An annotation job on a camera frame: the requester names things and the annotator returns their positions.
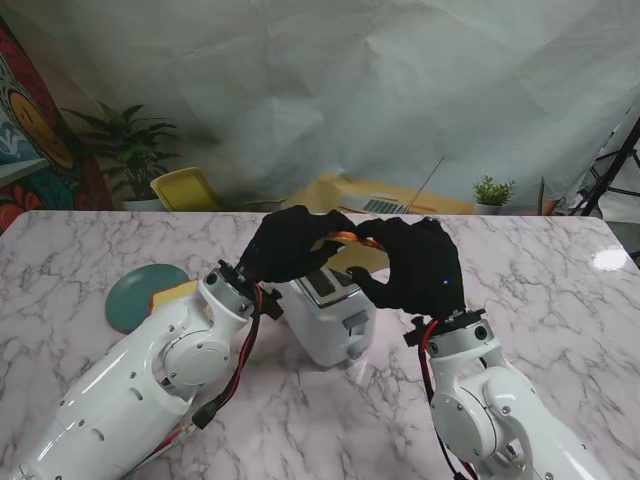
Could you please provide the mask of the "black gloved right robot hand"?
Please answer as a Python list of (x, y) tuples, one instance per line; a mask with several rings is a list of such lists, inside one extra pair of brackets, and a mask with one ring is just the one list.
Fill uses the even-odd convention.
[(436, 219), (425, 217), (414, 224), (399, 217), (368, 220), (355, 227), (355, 234), (375, 240), (389, 258), (385, 283), (362, 267), (347, 269), (376, 308), (401, 309), (438, 320), (465, 310), (458, 250)]

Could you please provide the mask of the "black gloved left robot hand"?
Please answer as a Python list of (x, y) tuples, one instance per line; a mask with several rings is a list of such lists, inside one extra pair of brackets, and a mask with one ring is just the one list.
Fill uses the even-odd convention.
[(237, 266), (255, 282), (286, 283), (320, 269), (342, 244), (331, 237), (355, 231), (339, 211), (313, 214), (297, 205), (265, 216)]

